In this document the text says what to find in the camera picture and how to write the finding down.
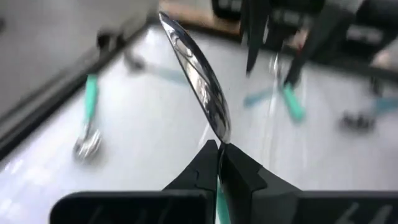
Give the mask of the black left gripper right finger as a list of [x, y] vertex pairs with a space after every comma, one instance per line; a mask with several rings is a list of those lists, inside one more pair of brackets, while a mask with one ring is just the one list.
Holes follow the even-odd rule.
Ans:
[[220, 177], [231, 224], [294, 224], [300, 190], [233, 144], [222, 148]]

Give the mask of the silver spoon mint green handle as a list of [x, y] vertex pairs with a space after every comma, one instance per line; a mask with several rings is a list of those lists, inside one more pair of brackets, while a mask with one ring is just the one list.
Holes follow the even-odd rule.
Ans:
[[89, 74], [85, 83], [83, 129], [73, 147], [73, 156], [79, 161], [91, 159], [100, 148], [101, 132], [94, 127], [98, 93], [98, 76]]
[[228, 206], [221, 189], [220, 157], [223, 146], [230, 142], [231, 119], [221, 85], [203, 52], [187, 31], [166, 13], [159, 12], [159, 21], [173, 48], [175, 56], [193, 90], [199, 105], [220, 140], [218, 145], [218, 193], [216, 199], [216, 222], [231, 224]]
[[303, 121], [305, 117], [304, 107], [300, 104], [299, 99], [296, 97], [292, 85], [289, 83], [284, 83], [284, 77], [282, 75], [282, 63], [279, 59], [279, 54], [275, 54], [273, 56], [270, 61], [269, 68], [270, 72], [275, 76], [278, 90], [284, 99], [284, 103], [291, 119], [296, 123]]

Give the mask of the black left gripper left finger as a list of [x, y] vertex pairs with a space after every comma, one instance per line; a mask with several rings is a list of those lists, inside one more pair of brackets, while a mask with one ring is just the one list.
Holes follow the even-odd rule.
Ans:
[[218, 145], [208, 140], [186, 168], [164, 190], [191, 191], [200, 194], [202, 203], [188, 206], [200, 212], [199, 224], [215, 224], [218, 193]]

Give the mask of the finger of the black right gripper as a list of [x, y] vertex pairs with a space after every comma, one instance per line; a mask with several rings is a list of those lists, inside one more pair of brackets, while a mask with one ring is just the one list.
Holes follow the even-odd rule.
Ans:
[[350, 24], [364, 0], [325, 0], [323, 9], [307, 34], [306, 41], [290, 64], [284, 84], [295, 86], [307, 60], [325, 47], [346, 37]]
[[245, 0], [248, 32], [248, 59], [246, 74], [250, 75], [263, 43], [264, 31], [269, 15], [269, 0]]

